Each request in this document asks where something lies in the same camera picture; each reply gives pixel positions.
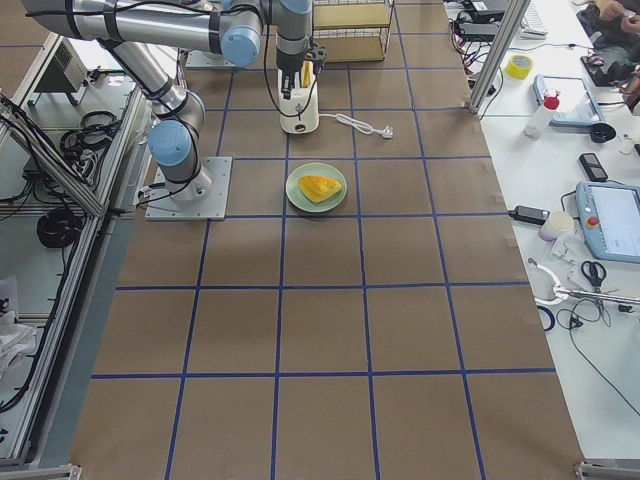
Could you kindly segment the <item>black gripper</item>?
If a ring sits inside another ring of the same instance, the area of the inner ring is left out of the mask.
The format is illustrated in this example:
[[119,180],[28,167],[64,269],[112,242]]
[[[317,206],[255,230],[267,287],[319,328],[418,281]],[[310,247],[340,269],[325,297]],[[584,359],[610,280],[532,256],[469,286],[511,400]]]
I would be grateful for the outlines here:
[[312,63],[313,74],[319,75],[327,59],[325,47],[310,47],[304,52],[289,54],[276,48],[276,65],[282,71],[280,93],[284,99],[290,99],[293,90],[293,75],[303,68],[304,61]]

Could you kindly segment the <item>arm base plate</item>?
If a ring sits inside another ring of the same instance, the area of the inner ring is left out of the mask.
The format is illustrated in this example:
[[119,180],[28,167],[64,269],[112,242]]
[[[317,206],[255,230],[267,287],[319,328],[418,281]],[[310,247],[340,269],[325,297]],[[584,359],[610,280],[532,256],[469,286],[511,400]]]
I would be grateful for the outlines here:
[[158,168],[155,182],[165,186],[149,192],[145,218],[149,221],[223,221],[226,217],[232,158],[229,156],[202,156],[200,173],[184,190],[182,185],[166,182],[164,172]]

